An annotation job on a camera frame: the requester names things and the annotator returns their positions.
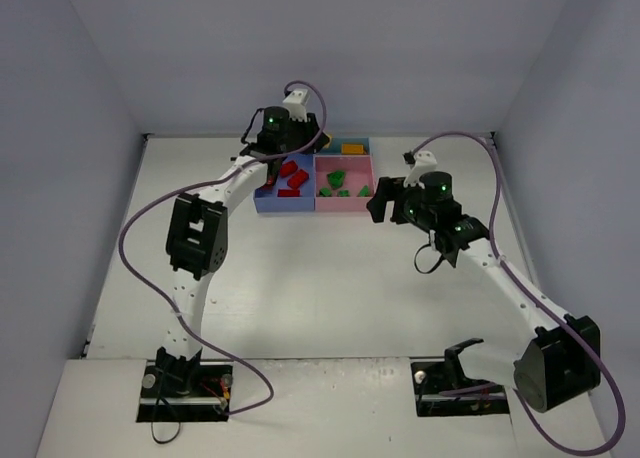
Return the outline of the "red long lego brick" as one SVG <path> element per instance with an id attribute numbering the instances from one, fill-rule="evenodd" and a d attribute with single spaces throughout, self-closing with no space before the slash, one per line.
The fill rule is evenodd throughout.
<path id="1" fill-rule="evenodd" d="M 310 178 L 310 175 L 304 169 L 297 170 L 287 181 L 287 186 L 291 189 L 299 189 L 302 187 Z"/>

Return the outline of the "green curved lego brick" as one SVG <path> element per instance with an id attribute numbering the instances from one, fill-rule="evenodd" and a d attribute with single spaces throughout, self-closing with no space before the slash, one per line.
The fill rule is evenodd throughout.
<path id="1" fill-rule="evenodd" d="M 346 172 L 343 170 L 336 170 L 327 174 L 327 183 L 331 189 L 337 190 L 344 186 Z"/>

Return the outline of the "red half round lego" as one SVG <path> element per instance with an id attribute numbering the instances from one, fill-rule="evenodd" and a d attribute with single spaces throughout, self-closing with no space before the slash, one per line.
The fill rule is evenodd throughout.
<path id="1" fill-rule="evenodd" d="M 301 196 L 299 189 L 279 189 L 277 196 L 279 198 L 298 198 Z"/>

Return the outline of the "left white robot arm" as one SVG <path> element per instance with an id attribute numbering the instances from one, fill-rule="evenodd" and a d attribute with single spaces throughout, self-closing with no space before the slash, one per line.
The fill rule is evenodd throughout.
<path id="1" fill-rule="evenodd" d="M 203 346 L 180 325 L 201 330 L 206 293 L 213 274 L 228 253 L 228 219 L 256 189 L 273 181 L 284 153 L 312 154 L 327 142 L 314 114 L 301 104 L 267 107 L 257 140 L 248 144 L 233 165 L 196 193 L 182 192 L 174 201 L 166 252 L 174 271 L 171 302 L 177 322 L 167 330 L 156 353 L 159 371 L 185 385 L 200 366 Z"/>

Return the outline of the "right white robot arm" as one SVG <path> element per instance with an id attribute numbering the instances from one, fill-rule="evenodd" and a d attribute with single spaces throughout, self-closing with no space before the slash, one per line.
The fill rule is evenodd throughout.
<path id="1" fill-rule="evenodd" d="M 541 292 L 527 296 L 531 283 L 505 271 L 489 229 L 453 198 L 450 174 L 427 172 L 415 186 L 401 177 L 382 177 L 366 208 L 376 223 L 411 224 L 427 233 L 438 261 L 485 286 L 487 297 L 516 330 L 502 343 L 470 338 L 448 347 L 444 366 L 455 391 L 492 382 L 514 389 L 543 413 L 600 385 L 596 323 L 588 316 L 573 317 Z"/>

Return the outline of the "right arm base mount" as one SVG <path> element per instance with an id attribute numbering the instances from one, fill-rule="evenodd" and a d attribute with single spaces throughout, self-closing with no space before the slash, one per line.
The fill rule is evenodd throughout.
<path id="1" fill-rule="evenodd" d="M 444 360 L 412 360 L 410 372 L 419 418 L 459 418 L 508 415 L 504 388 L 471 380 L 455 384 Z"/>

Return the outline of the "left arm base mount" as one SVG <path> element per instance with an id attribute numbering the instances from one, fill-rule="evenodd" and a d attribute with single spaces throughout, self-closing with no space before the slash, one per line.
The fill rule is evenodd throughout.
<path id="1" fill-rule="evenodd" d="M 185 388 L 173 378 L 162 378 L 147 361 L 139 395 L 137 423 L 227 422 L 232 398 L 233 366 L 204 362 Z"/>

